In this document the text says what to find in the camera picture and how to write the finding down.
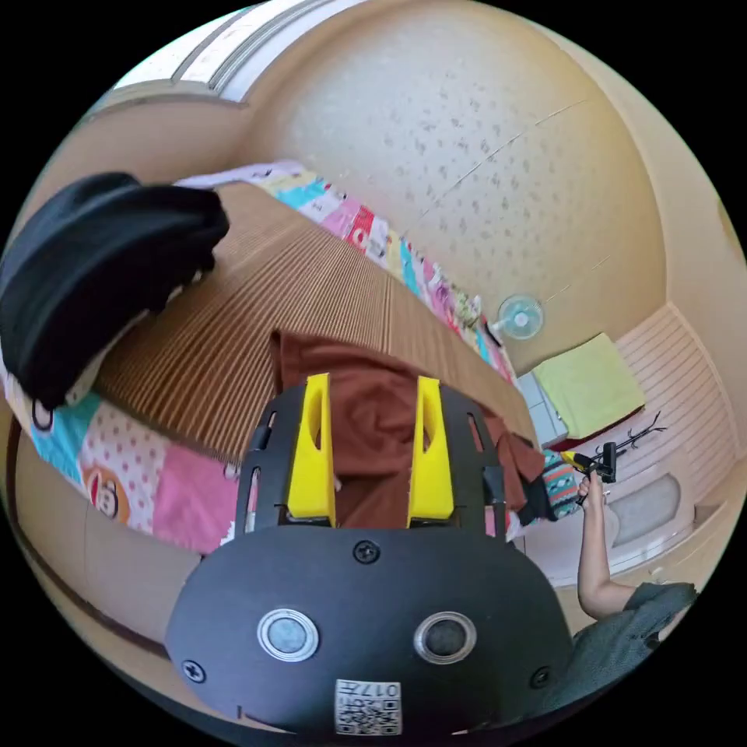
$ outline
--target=colorful quilt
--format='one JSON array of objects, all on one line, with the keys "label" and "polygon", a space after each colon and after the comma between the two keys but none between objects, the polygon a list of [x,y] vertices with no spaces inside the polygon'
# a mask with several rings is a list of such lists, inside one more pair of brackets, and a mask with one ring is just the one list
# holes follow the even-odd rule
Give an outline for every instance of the colorful quilt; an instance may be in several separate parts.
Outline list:
[{"label": "colorful quilt", "polygon": [[[291,161],[192,177],[178,184],[207,188],[232,181],[256,184],[348,241],[406,284],[486,363],[516,384],[503,348],[486,330],[479,304],[450,283],[437,265],[415,251],[384,218]],[[201,554],[233,538],[236,465],[173,443],[94,392],[73,407],[44,412],[21,391],[1,353],[0,378],[6,399],[41,458],[110,519]],[[521,532],[521,526],[515,514],[509,519],[511,539]]]}]

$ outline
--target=wall fan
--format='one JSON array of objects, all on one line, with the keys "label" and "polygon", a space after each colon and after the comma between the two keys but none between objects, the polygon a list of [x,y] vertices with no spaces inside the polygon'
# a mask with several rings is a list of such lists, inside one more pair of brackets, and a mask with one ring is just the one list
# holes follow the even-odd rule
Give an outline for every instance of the wall fan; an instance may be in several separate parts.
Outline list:
[{"label": "wall fan", "polygon": [[529,340],[534,337],[545,323],[545,314],[537,299],[532,296],[517,294],[509,296],[500,304],[498,321],[490,329],[498,336],[506,335],[514,340]]}]

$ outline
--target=bamboo mat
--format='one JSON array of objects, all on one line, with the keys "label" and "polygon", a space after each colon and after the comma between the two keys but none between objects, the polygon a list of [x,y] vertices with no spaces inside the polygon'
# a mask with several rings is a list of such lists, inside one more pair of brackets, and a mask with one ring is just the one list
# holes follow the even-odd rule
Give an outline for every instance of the bamboo mat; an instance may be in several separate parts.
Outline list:
[{"label": "bamboo mat", "polygon": [[218,190],[231,228],[216,269],[105,359],[96,390],[178,443],[244,455],[275,392],[270,334],[323,335],[428,371],[534,440],[521,393],[396,278],[249,184]]}]

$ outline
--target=person's arm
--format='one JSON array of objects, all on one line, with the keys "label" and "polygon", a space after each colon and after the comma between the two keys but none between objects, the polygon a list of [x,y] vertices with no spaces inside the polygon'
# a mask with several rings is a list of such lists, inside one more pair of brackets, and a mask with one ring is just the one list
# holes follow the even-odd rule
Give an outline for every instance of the person's arm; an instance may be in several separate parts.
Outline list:
[{"label": "person's arm", "polygon": [[581,559],[578,566],[578,601],[581,609],[595,620],[622,612],[633,592],[632,586],[616,584],[609,577],[609,561],[605,542],[605,497],[596,472],[584,478],[579,495],[586,496],[584,533],[581,539]]}]

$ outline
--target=person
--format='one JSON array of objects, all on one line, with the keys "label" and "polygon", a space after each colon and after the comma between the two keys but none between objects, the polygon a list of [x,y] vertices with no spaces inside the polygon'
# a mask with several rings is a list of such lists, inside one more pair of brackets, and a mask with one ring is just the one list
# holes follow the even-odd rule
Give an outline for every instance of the person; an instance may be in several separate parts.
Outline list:
[{"label": "person", "polygon": [[540,707],[547,714],[588,698],[629,674],[676,627],[697,599],[693,584],[618,584],[610,578],[605,542],[605,495],[592,472],[579,487],[584,529],[578,601],[596,620],[573,637],[565,671],[548,685]]}]

